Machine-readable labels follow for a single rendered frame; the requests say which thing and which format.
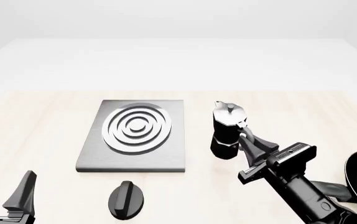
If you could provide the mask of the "flat grey stove plate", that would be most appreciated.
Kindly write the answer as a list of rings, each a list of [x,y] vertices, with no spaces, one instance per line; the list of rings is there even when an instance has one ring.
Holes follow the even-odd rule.
[[[183,100],[103,100],[78,172],[185,172]]]

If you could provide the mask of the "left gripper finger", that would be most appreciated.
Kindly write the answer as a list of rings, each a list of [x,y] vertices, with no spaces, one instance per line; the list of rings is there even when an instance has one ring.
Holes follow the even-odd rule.
[[[37,175],[34,171],[28,170],[21,182],[2,205],[7,210],[8,216],[35,216],[34,189]]]

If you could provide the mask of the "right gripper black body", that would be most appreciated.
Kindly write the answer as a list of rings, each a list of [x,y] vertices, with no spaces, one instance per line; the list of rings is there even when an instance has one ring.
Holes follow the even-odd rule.
[[[282,151],[273,152],[261,162],[238,173],[238,179],[242,184],[254,180],[265,179],[267,173],[278,177],[285,182],[298,175],[304,175],[306,163],[317,155],[317,147],[306,143],[295,143]]]

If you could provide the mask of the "black and silver moka pot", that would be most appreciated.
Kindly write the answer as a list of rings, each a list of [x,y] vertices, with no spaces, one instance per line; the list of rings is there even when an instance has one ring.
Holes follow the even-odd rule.
[[[210,149],[214,156],[229,160],[237,156],[239,130],[246,125],[245,110],[233,103],[215,102],[213,110],[213,136]]]

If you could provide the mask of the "round black stove knob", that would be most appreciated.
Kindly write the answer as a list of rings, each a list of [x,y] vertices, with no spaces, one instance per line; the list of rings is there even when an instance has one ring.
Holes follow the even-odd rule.
[[[115,188],[108,199],[108,208],[118,220],[130,220],[137,216],[144,205],[143,191],[133,182],[125,180]]]

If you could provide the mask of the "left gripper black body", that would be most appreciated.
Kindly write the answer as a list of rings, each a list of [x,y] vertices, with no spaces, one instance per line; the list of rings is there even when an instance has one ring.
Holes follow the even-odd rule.
[[[34,224],[35,217],[24,214],[20,218],[0,217],[0,224]]]

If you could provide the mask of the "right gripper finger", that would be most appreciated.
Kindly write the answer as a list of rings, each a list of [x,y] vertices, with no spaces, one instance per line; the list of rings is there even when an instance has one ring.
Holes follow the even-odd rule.
[[[241,132],[245,134],[245,138],[250,141],[252,146],[257,147],[258,149],[264,151],[267,154],[276,152],[279,149],[279,145],[257,137],[249,128],[243,128]]]
[[[239,145],[246,155],[249,167],[254,166],[262,160],[265,151],[263,139],[254,136],[254,141],[250,141],[245,134],[239,135]]]

